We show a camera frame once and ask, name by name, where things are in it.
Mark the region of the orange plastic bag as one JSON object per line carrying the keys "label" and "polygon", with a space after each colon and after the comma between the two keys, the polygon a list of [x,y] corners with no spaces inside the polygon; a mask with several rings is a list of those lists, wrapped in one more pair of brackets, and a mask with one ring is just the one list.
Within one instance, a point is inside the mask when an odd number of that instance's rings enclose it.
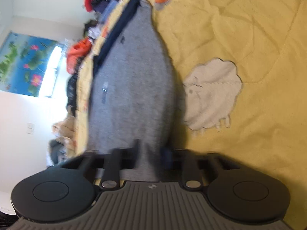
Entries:
{"label": "orange plastic bag", "polygon": [[74,73],[75,66],[77,65],[77,61],[81,57],[85,57],[91,51],[92,43],[86,37],[79,42],[73,44],[67,52],[67,67],[66,70],[69,74]]}

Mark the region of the lotus painting poster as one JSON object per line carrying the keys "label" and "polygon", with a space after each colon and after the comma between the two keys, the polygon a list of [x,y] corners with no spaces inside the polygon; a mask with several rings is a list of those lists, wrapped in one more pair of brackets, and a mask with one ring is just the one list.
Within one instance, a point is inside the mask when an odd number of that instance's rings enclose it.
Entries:
{"label": "lotus painting poster", "polygon": [[1,91],[50,98],[62,48],[56,40],[11,31],[1,45]]}

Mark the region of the yellow carrot print quilt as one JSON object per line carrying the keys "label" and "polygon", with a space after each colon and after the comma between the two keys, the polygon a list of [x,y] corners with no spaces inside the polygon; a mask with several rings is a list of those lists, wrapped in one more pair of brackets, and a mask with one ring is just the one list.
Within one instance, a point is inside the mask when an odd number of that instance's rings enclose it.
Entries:
{"label": "yellow carrot print quilt", "polygon": [[219,57],[242,88],[229,121],[192,132],[176,121],[176,145],[220,152],[280,178],[286,222],[306,227],[306,0],[149,0],[153,24],[179,78]]}

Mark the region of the dark floral garment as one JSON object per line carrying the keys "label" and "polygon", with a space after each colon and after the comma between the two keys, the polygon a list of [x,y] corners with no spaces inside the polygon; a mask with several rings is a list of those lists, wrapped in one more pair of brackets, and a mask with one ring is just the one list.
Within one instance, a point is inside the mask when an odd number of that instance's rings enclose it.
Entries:
{"label": "dark floral garment", "polygon": [[77,109],[77,79],[78,75],[75,73],[73,74],[67,83],[67,111],[70,112],[73,116],[75,116],[75,111]]}

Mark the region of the grey sequin sweater navy sleeves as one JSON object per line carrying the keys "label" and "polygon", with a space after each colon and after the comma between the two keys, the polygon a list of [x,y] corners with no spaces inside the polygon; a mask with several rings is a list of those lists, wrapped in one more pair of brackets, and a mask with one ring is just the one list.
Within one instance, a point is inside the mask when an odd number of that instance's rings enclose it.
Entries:
{"label": "grey sequin sweater navy sleeves", "polygon": [[122,177],[158,181],[160,150],[175,108],[174,70],[146,0],[129,0],[94,58],[87,148],[108,154],[139,145]]}

